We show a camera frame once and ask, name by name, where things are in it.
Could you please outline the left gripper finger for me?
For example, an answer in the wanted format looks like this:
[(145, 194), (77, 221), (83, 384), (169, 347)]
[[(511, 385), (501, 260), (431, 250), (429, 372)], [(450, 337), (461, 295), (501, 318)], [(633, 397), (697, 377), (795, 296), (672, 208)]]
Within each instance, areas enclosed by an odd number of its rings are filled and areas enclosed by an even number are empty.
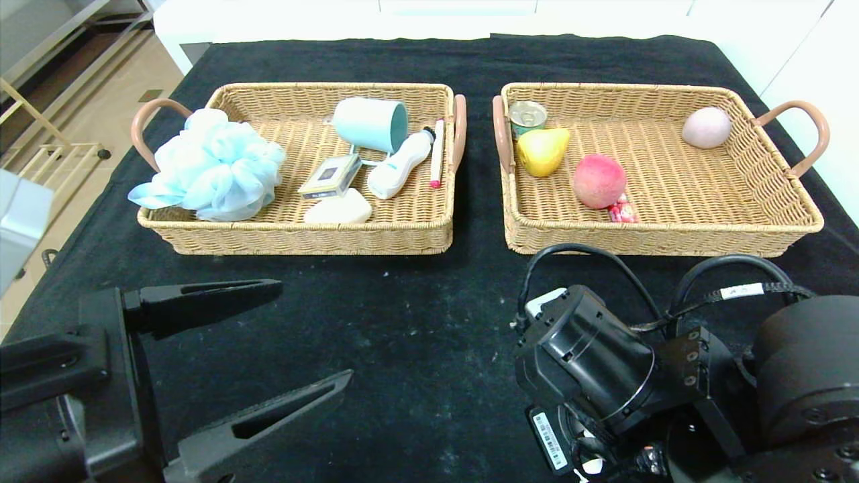
[(270, 463), (306, 473), (309, 440), (334, 412), (355, 372), (344, 370), (280, 394), (193, 432), (178, 443), (166, 482), (256, 482)]
[(166, 339), (243, 314), (277, 300), (278, 279), (244, 279), (148, 286), (123, 293), (126, 327)]

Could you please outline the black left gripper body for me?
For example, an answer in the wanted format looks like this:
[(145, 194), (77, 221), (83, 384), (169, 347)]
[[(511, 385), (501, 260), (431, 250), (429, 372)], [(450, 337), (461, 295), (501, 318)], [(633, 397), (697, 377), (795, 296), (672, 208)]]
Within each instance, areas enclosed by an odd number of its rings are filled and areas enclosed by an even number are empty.
[(164, 456), (117, 288), (2, 346), (3, 482), (162, 482)]

